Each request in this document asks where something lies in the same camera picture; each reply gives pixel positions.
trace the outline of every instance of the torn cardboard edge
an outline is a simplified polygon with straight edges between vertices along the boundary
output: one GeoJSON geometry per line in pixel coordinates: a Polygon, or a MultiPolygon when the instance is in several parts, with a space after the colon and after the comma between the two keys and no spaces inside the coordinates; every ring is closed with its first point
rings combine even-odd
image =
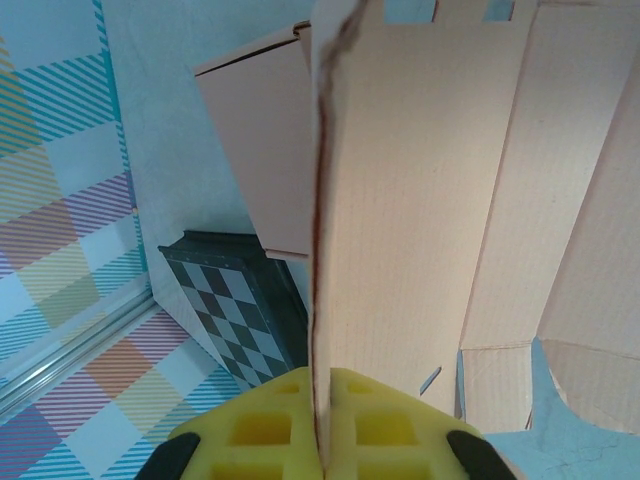
{"type": "MultiPolygon", "coordinates": [[[[366,0],[342,1],[344,16],[328,15],[312,32],[312,85],[314,114],[315,201],[312,217],[311,249],[311,314],[309,325],[309,365],[314,431],[320,462],[326,469],[330,462],[331,440],[331,361],[327,345],[330,325],[321,323],[327,252],[324,242],[326,214],[330,211],[328,190],[331,187],[333,140],[335,136],[333,78],[340,56],[358,36],[358,28],[367,4],[366,0]]],[[[322,2],[316,4],[312,18],[322,18],[322,2]]]]}

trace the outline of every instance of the black rubber part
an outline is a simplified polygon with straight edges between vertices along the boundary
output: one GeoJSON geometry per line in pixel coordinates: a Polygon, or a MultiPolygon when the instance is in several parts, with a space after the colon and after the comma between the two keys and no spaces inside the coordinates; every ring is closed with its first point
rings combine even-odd
{"type": "Polygon", "coordinates": [[[183,433],[153,451],[135,480],[180,480],[200,443],[196,433],[183,433]]]}
{"type": "Polygon", "coordinates": [[[475,435],[453,430],[447,441],[469,480],[517,480],[493,446],[475,435]]]}

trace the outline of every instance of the plaid fabric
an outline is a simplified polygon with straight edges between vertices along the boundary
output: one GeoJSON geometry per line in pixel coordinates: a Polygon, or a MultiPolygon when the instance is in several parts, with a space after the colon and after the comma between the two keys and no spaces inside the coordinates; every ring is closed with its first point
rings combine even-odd
{"type": "Polygon", "coordinates": [[[0,4],[0,377],[146,288],[99,0],[0,4]]]}
{"type": "Polygon", "coordinates": [[[0,478],[131,479],[169,432],[240,393],[164,311],[0,426],[0,478]]]}

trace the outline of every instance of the cardboard flap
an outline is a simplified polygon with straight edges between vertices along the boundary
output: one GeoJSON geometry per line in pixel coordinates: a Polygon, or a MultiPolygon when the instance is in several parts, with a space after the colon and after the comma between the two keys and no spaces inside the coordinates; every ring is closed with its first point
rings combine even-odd
{"type": "Polygon", "coordinates": [[[262,246],[273,257],[304,258],[311,248],[313,162],[311,81],[300,42],[196,81],[262,246]]]}
{"type": "Polygon", "coordinates": [[[462,363],[465,420],[483,433],[525,430],[533,403],[531,344],[464,350],[462,363]]]}
{"type": "Polygon", "coordinates": [[[602,428],[640,433],[640,359],[543,340],[554,382],[567,406],[602,428]]]}
{"type": "Polygon", "coordinates": [[[222,57],[215,58],[210,62],[198,65],[193,69],[194,75],[204,75],[213,70],[217,70],[225,65],[230,65],[241,59],[249,58],[260,52],[264,52],[271,48],[276,48],[279,45],[286,45],[287,43],[295,42],[298,40],[298,36],[295,32],[295,27],[287,27],[277,32],[260,37],[257,40],[243,45],[242,47],[234,50],[233,52],[223,55],[222,57]]]}
{"type": "Polygon", "coordinates": [[[640,433],[640,53],[562,260],[539,336],[567,405],[640,433]]]}
{"type": "MultiPolygon", "coordinates": [[[[465,373],[482,368],[467,350],[494,355],[536,334],[633,64],[640,40],[634,11],[543,5],[536,15],[469,301],[465,373]]],[[[530,356],[522,361],[530,370],[530,356]]],[[[500,375],[465,385],[469,421],[487,432],[523,429],[531,374],[522,375],[520,361],[496,368],[500,375]],[[496,392],[498,416],[487,412],[496,392]]]]}
{"type": "Polygon", "coordinates": [[[312,363],[415,397],[441,367],[422,399],[453,414],[462,324],[536,2],[518,2],[500,25],[437,16],[385,25],[383,4],[349,11],[320,0],[312,17],[312,363]],[[329,21],[333,7],[348,16],[329,21]]]}

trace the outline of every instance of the striped fabric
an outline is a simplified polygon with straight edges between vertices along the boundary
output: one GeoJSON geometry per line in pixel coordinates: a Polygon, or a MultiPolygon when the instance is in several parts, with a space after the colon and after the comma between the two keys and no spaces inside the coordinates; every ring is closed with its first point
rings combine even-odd
{"type": "Polygon", "coordinates": [[[165,312],[0,425],[0,478],[135,477],[178,425],[240,394],[165,312]]]}
{"type": "Polygon", "coordinates": [[[61,0],[37,28],[30,8],[0,4],[0,377],[9,380],[104,318],[96,302],[113,310],[148,285],[102,4],[61,0]]]}

